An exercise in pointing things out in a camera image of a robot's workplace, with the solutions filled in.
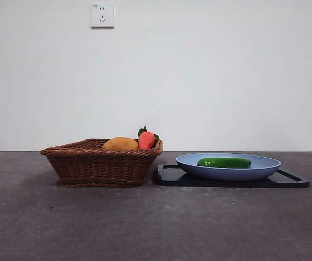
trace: tray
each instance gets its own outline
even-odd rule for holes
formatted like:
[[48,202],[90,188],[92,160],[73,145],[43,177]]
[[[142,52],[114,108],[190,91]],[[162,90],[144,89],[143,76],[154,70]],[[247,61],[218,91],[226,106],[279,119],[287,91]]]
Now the tray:
[[270,177],[257,181],[216,181],[185,173],[178,165],[158,165],[154,180],[171,187],[217,188],[308,188],[309,180],[285,170],[277,170]]

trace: mango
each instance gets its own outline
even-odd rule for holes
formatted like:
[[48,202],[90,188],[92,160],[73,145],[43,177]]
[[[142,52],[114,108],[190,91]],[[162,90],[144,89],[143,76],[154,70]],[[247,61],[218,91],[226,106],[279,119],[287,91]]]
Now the mango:
[[115,137],[103,144],[103,150],[133,151],[138,149],[138,142],[126,137]]

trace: wicker basket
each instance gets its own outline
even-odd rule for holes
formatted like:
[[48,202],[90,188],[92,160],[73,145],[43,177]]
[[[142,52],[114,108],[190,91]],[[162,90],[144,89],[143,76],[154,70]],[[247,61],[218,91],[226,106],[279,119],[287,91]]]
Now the wicker basket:
[[151,164],[163,151],[162,141],[157,139],[150,150],[103,150],[108,140],[86,139],[46,148],[40,153],[49,160],[62,187],[142,186]]

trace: electrical outlet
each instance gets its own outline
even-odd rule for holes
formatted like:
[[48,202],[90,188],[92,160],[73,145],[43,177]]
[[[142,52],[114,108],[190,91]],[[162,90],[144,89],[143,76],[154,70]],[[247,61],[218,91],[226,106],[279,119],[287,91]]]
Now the electrical outlet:
[[102,2],[91,5],[91,28],[114,27],[114,4]]

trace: cucumber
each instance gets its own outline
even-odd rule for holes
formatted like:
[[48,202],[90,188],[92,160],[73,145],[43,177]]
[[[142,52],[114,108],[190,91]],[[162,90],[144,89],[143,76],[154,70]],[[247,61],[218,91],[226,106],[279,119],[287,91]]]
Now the cucumber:
[[200,159],[197,163],[197,166],[222,167],[227,169],[247,169],[251,165],[251,161],[244,158],[204,158]]

